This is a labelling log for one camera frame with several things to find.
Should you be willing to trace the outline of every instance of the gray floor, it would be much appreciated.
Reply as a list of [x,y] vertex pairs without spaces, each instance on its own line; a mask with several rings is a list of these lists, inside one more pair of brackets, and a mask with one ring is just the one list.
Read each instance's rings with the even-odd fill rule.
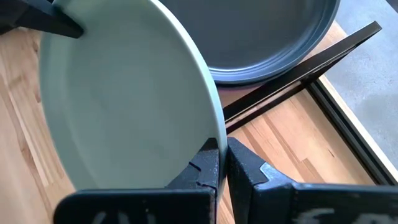
[[348,34],[372,21],[383,28],[327,77],[398,168],[398,13],[386,0],[341,0],[336,20]]

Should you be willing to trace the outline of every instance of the wooden countertop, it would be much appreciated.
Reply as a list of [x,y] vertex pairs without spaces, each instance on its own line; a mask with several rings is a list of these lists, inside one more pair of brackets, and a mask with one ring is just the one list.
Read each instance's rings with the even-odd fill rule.
[[[312,54],[344,36],[333,24]],[[31,30],[0,36],[2,223],[51,223],[59,200],[74,191],[44,119],[37,77],[39,39],[40,33]],[[223,105],[247,91],[221,91]],[[230,136],[297,181],[373,184],[305,90]],[[218,223],[233,223],[227,188]]]

